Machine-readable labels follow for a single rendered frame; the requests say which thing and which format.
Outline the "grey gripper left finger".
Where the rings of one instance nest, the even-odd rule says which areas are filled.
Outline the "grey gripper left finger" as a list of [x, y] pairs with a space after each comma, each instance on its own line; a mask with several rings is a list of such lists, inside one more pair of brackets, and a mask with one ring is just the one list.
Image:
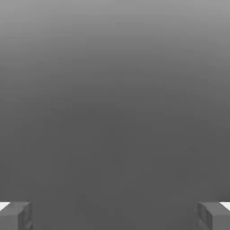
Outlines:
[[34, 230], [32, 203], [0, 201], [0, 230]]

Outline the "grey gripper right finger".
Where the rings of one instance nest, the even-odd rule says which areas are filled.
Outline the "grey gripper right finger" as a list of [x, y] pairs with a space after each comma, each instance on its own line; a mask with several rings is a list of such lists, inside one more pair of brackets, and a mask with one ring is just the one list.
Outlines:
[[230, 202], [199, 202], [196, 230], [230, 230]]

